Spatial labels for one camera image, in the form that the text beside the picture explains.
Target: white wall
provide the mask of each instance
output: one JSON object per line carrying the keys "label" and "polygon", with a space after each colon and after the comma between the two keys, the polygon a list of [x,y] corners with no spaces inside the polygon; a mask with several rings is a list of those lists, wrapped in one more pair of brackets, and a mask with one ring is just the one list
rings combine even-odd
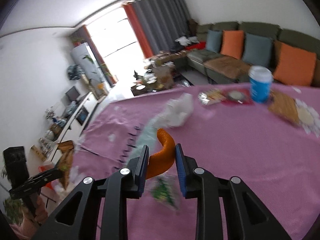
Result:
{"label": "white wall", "polygon": [[49,128],[44,111],[56,105],[64,110],[65,92],[82,81],[69,81],[66,69],[74,64],[73,48],[67,38],[52,36],[56,29],[39,29],[12,34],[0,39],[0,154],[12,146],[24,146],[31,174],[40,161],[29,149]]}
{"label": "white wall", "polygon": [[186,3],[199,24],[266,22],[320,38],[320,27],[302,0],[186,0]]}

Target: white cabinet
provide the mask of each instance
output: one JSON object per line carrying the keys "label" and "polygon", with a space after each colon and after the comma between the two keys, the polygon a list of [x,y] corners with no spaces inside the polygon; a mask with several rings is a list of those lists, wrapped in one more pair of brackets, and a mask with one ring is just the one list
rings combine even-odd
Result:
{"label": "white cabinet", "polygon": [[83,127],[79,124],[79,122],[74,119],[72,123],[69,125],[67,132],[65,133],[63,139],[61,142],[65,141],[77,141],[81,132],[82,132]]}
{"label": "white cabinet", "polygon": [[96,105],[97,105],[97,100],[93,94],[91,94],[84,103],[84,107],[85,109],[87,109],[89,113],[91,113],[94,110]]}
{"label": "white cabinet", "polygon": [[[77,110],[72,114],[68,122],[66,123],[65,127],[63,128],[61,134],[59,135],[56,143],[65,142],[72,140],[74,142],[78,141],[84,127],[86,126],[87,122],[90,119],[90,116],[92,115],[96,105],[97,100],[92,94],[92,92],[88,93],[81,103],[79,103]],[[85,120],[83,120],[83,124],[81,125],[78,120],[76,119],[79,112],[82,110],[82,108],[85,108],[88,111],[88,115]],[[54,147],[52,153],[48,157],[47,160],[53,162],[53,164],[56,164],[60,157],[61,152],[57,150],[57,146]]]}

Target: brown cushion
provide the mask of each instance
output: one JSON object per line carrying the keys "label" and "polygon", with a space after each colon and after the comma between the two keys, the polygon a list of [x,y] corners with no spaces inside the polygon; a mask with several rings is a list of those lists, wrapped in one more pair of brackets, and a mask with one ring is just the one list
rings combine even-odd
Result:
{"label": "brown cushion", "polygon": [[310,86],[316,67],[316,53],[281,44],[274,78],[286,85]]}
{"label": "brown cushion", "polygon": [[233,57],[224,56],[208,60],[204,66],[231,79],[237,79],[248,73],[251,65]]}
{"label": "brown cushion", "polygon": [[320,88],[320,60],[316,62],[315,73],[313,75],[313,80],[311,86]]}

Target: monitor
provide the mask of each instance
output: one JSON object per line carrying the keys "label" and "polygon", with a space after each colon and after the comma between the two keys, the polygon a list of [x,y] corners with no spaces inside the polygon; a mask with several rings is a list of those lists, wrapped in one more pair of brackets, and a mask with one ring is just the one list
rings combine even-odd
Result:
{"label": "monitor", "polygon": [[67,93],[66,93],[67,98],[69,99],[70,102],[72,101],[77,101],[78,97],[80,96],[80,93],[76,89],[75,86],[73,86]]}

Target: metal screw head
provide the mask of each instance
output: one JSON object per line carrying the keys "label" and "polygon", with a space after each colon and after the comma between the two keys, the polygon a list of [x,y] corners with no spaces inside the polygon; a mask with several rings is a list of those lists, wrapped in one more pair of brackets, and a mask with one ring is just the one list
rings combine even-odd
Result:
{"label": "metal screw head", "polygon": [[90,184],[91,182],[93,182],[93,178],[91,177],[86,177],[83,179],[84,184]]}
{"label": "metal screw head", "polygon": [[196,173],[196,174],[199,174],[199,175],[204,174],[204,169],[202,169],[202,168],[195,168],[195,173]]}
{"label": "metal screw head", "polygon": [[121,173],[122,175],[127,175],[127,174],[130,173],[130,170],[129,170],[128,168],[123,168],[123,169],[120,170],[120,173]]}
{"label": "metal screw head", "polygon": [[238,178],[238,177],[232,177],[231,178],[231,181],[234,183],[234,184],[239,184],[241,182],[241,179]]}

